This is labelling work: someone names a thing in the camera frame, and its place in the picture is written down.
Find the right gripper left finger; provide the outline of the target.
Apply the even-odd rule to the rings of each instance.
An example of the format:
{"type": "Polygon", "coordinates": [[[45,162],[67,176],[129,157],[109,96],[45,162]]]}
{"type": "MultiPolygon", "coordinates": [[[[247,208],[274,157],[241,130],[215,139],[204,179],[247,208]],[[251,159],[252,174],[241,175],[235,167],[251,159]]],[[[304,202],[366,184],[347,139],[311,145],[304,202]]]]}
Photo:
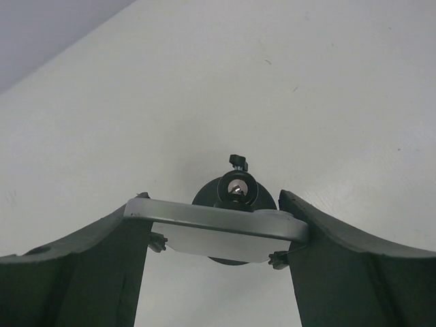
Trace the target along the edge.
{"type": "Polygon", "coordinates": [[[124,212],[1,257],[1,325],[133,326],[152,224],[124,212]]]}

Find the black smartphone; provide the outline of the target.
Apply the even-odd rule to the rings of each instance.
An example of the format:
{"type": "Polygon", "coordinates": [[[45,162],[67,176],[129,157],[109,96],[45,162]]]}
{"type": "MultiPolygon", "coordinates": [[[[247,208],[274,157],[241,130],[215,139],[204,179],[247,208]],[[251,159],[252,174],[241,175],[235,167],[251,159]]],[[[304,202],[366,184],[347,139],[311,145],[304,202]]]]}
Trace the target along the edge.
{"type": "Polygon", "coordinates": [[[124,216],[150,222],[151,231],[177,252],[237,262],[262,263],[309,238],[305,222],[272,209],[244,212],[133,198],[124,216]]]}

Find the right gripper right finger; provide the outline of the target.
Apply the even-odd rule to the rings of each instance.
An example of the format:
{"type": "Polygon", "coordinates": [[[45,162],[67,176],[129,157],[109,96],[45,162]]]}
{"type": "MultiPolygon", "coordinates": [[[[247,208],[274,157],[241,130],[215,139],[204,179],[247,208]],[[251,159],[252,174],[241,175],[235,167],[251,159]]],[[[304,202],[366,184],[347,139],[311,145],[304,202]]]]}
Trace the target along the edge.
{"type": "Polygon", "coordinates": [[[435,252],[382,239],[283,190],[279,207],[309,227],[287,255],[303,326],[434,326],[435,252]]]}

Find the black round phone stand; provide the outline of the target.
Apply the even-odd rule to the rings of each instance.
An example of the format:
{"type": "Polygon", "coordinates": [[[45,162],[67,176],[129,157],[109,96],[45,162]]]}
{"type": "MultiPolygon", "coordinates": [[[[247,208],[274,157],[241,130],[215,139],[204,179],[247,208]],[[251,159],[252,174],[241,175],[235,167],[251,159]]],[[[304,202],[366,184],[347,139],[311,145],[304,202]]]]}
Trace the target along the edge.
{"type": "MultiPolygon", "coordinates": [[[[203,186],[191,204],[244,212],[255,212],[262,209],[278,210],[271,194],[249,173],[245,157],[231,155],[229,162],[232,164],[232,170],[203,186]]],[[[149,247],[156,253],[168,248],[163,236],[153,232],[151,233],[149,247]]],[[[265,262],[268,262],[276,269],[283,268],[286,265],[284,257],[288,250],[274,252],[269,255],[268,260],[265,262]]],[[[207,258],[225,266],[249,264],[248,262],[207,258]]]]}

